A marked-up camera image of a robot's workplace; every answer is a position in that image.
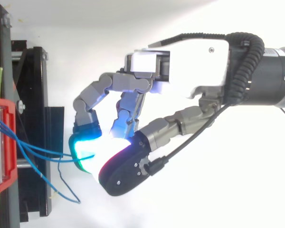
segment white background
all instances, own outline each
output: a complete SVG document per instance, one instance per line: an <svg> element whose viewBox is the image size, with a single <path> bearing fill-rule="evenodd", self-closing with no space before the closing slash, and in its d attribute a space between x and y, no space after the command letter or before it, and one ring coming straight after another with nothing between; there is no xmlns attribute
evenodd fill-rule
<svg viewBox="0 0 285 228"><path fill-rule="evenodd" d="M42 46L51 106L65 107L65 152L74 98L125 54L184 32L251 32L285 46L285 0L1 0L14 17L12 38ZM103 129L119 94L96 108ZM148 94L141 126L197 101ZM168 153L176 138L158 151ZM51 167L52 182L71 196ZM166 167L135 190L109 196L73 164L63 175L82 204L52 200L52 213L23 228L285 228L285 115L275 107L232 107Z"/></svg>

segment red plastic frame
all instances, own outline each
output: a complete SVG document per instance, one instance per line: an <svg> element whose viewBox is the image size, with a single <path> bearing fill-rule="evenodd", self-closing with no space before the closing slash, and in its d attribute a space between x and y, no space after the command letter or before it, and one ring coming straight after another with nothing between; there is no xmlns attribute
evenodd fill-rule
<svg viewBox="0 0 285 228"><path fill-rule="evenodd" d="M3 122L16 133L15 104L9 100L0 99L0 107L3 107ZM4 162L6 179L0 184L0 192L12 185L18 177L17 151L15 140L4 136Z"/></svg>

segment coiled black cable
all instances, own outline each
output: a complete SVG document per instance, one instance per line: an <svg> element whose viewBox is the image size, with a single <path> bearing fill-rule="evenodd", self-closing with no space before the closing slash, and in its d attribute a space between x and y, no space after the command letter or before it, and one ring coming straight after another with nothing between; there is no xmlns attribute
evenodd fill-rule
<svg viewBox="0 0 285 228"><path fill-rule="evenodd" d="M262 39L251 33L236 32L225 36L229 45L242 45L245 41L249 42L249 50L232 76L229 90L227 91L227 103L237 105L244 99L248 81L252 81L252 74L261 61L265 45Z"/></svg>

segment blue light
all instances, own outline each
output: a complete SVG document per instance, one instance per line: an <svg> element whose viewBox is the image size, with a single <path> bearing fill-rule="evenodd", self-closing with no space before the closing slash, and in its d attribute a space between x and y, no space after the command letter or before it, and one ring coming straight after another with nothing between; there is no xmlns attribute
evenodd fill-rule
<svg viewBox="0 0 285 228"><path fill-rule="evenodd" d="M81 161L80 165L98 181L98 174L103 165L115 154L129 145L131 145L131 143L126 139L102 135L97 139L77 141L74 147L77 158L95 155L91 159Z"/></svg>

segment black cylindrical motor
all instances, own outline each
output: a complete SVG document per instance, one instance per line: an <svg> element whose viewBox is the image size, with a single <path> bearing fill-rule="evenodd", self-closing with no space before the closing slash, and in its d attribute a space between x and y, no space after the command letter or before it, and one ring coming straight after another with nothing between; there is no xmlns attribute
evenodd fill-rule
<svg viewBox="0 0 285 228"><path fill-rule="evenodd" d="M227 81L232 80L248 47L231 46ZM241 105L275 105L285 107L285 47L265 48L262 60L252 74L245 101Z"/></svg>

